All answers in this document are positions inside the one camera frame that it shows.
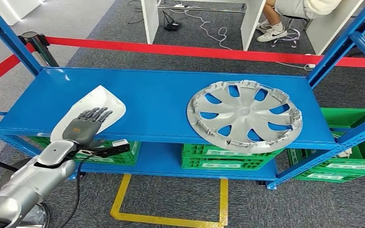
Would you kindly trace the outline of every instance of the chair base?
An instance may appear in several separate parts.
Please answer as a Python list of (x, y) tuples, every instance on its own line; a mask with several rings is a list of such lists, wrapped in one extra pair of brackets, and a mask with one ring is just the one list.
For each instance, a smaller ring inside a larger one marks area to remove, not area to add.
[(299, 40), (299, 39), (300, 39), (300, 32), (297, 29), (288, 28), (287, 36), (285, 36), (284, 38), (278, 38), (278, 39), (274, 40), (270, 46), (274, 48), (274, 47), (276, 47), (277, 42), (279, 40), (282, 40), (282, 41), (293, 41), (293, 45), (291, 47), (297, 48), (297, 40)]

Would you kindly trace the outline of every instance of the sock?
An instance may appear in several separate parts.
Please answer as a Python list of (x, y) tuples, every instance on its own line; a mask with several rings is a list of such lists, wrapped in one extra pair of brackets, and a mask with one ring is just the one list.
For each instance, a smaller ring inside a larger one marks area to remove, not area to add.
[(268, 20), (263, 21), (261, 24), (266, 25), (266, 26), (270, 25)]
[(276, 31), (278, 31), (278, 32), (283, 32), (283, 24), (282, 24), (282, 21), (281, 22), (279, 22), (278, 24), (276, 24), (276, 25), (273, 25), (272, 26), (272, 29), (273, 30), (276, 30)]

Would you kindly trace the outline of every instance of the blue metal shelf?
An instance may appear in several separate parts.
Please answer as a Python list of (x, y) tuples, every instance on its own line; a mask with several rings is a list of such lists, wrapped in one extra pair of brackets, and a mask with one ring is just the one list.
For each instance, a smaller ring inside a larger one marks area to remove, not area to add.
[(85, 163), (82, 171), (260, 181), (277, 179), (275, 160), (271, 160), (258, 171), (182, 169), (181, 144), (161, 142), (143, 142), (136, 166)]
[[(126, 105), (123, 118), (98, 138), (144, 142), (137, 165), (85, 164), (82, 171), (266, 181), (268, 189), (365, 141), (365, 122), (337, 142), (322, 116), (312, 89), (356, 43), (365, 53), (365, 8), (307, 77), (150, 70), (42, 68), (0, 16), (0, 38), (37, 76), (0, 122), (0, 139), (34, 156), (39, 151), (19, 135), (49, 136), (69, 107), (98, 85)], [(188, 124), (191, 96), (217, 81), (254, 80), (287, 93), (303, 113), (303, 129), (290, 148), (322, 149), (277, 174), (275, 160), (259, 171), (183, 170), (178, 143), (206, 143)]]
[(305, 77), (151, 70), (45, 68), (3, 118), (0, 133), (48, 136), (72, 104), (103, 85), (125, 103), (126, 113), (98, 137), (207, 143), (188, 124), (188, 101), (211, 83), (243, 79), (285, 91), (301, 110), (303, 130), (291, 147), (337, 146)]

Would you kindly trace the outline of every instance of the white cable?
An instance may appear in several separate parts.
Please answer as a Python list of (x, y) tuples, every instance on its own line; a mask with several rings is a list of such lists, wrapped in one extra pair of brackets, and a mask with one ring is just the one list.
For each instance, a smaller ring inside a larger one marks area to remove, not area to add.
[(203, 18), (202, 17), (197, 17), (197, 16), (194, 16), (194, 15), (191, 15), (191, 14), (188, 14), (187, 12), (189, 11), (189, 10), (183, 10), (183, 12), (177, 12), (177, 11), (174, 11), (174, 10), (170, 10), (171, 12), (173, 12), (173, 13), (180, 13), (180, 14), (185, 14), (185, 15), (187, 15), (188, 17), (192, 17), (192, 18), (198, 18), (198, 19), (200, 19), (201, 21), (202, 21), (202, 24), (201, 24), (201, 28), (203, 29), (203, 30), (205, 30), (205, 32), (206, 32), (206, 35), (207, 36), (209, 36), (210, 38), (212, 38), (212, 39), (214, 39), (214, 40), (216, 40), (216, 41), (218, 41), (219, 42), (219, 46), (220, 47), (223, 47), (223, 48), (225, 48), (225, 49), (228, 49), (228, 50), (232, 50), (231, 48), (228, 48), (228, 47), (226, 47), (226, 46), (223, 46), (221, 43), (225, 40), (225, 39), (227, 39), (227, 36), (226, 36), (226, 33), (227, 33), (227, 28), (226, 27), (221, 27), (219, 30), (218, 30), (218, 35), (219, 36), (222, 36), (223, 37), (223, 39), (217, 39), (217, 38), (215, 38), (215, 37), (213, 37), (213, 36), (211, 36), (211, 35), (209, 35), (209, 32), (208, 32), (208, 30), (207, 29), (205, 29), (203, 26), (205, 25), (205, 24), (210, 24), (210, 21), (204, 21), (203, 20)]
[[(188, 17), (192, 17), (192, 18), (198, 18), (198, 19), (200, 19), (201, 21), (202, 21), (202, 24), (201, 24), (201, 28), (203, 29), (203, 30), (205, 30), (205, 32), (206, 32), (206, 35), (207, 36), (209, 36), (210, 38), (212, 38), (212, 39), (214, 39), (214, 40), (216, 40), (216, 41), (218, 41), (219, 42), (219, 46), (220, 47), (223, 47), (223, 48), (225, 48), (225, 49), (228, 49), (228, 50), (233, 50), (233, 49), (231, 49), (231, 48), (229, 48), (229, 47), (226, 47), (226, 46), (223, 46), (221, 43), (225, 40), (225, 39), (227, 39), (227, 36), (226, 36), (226, 33), (227, 33), (227, 28), (226, 27), (221, 27), (219, 30), (218, 30), (218, 35), (219, 36), (222, 36), (223, 37), (223, 39), (217, 39), (217, 38), (215, 38), (215, 37), (213, 37), (213, 36), (211, 36), (211, 35), (209, 35), (209, 32), (208, 32), (208, 30), (207, 29), (205, 29), (203, 26), (205, 25), (205, 24), (210, 24), (210, 21), (204, 21), (203, 20), (203, 18), (202, 17), (197, 17), (197, 16), (194, 16), (194, 15), (190, 15), (190, 14), (188, 14), (187, 12), (189, 11), (188, 9), (183, 9), (183, 12), (177, 12), (177, 11), (174, 11), (174, 10), (172, 10), (172, 9), (170, 9), (170, 11), (171, 12), (173, 12), (173, 13), (179, 13), (179, 14), (185, 14), (186, 16), (188, 16)], [(286, 64), (286, 63), (280, 63), (280, 62), (275, 62), (275, 63), (279, 63), (279, 64), (282, 64), (282, 65), (285, 65), (285, 66), (290, 66), (290, 67), (296, 67), (296, 68), (301, 68), (301, 69), (304, 69), (304, 70), (306, 70), (306, 71), (311, 71), (311, 70), (313, 70), (314, 68), (312, 68), (312, 67), (307, 67), (307, 65), (304, 65), (304, 66), (294, 66), (294, 65), (289, 65), (289, 64)]]
[(279, 64), (282, 64), (282, 65), (285, 65), (285, 66), (290, 66), (290, 67), (301, 68), (301, 69), (306, 70), (306, 71), (311, 71), (311, 70), (314, 69), (313, 67), (307, 67), (307, 65), (299, 67), (299, 66), (295, 66), (295, 65), (286, 64), (286, 63), (280, 63), (280, 62), (275, 62), (275, 63), (279, 63)]

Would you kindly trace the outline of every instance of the robot finger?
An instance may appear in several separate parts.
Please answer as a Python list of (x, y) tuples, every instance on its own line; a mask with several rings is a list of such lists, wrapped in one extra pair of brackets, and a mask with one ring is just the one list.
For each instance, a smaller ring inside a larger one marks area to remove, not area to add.
[(98, 119), (98, 121), (99, 122), (104, 122), (105, 120), (106, 120), (106, 118), (111, 114), (111, 113), (113, 113), (113, 111), (107, 111), (107, 112), (105, 112), (99, 119)]
[(94, 115), (92, 116), (92, 120), (93, 122), (97, 121), (97, 119), (99, 118), (99, 116), (105, 111), (107, 110), (107, 107), (102, 107), (100, 108), (96, 113), (94, 113)]
[(83, 112), (81, 112), (80, 114), (79, 114), (79, 116), (77, 117), (77, 119), (81, 119), (81, 118), (83, 118), (84, 116), (85, 116), (85, 114), (88, 112), (89, 110), (84, 110)]
[(85, 118), (91, 118), (93, 116), (93, 114), (98, 110), (99, 108), (93, 108), (92, 110), (89, 110), (86, 114), (85, 114)]

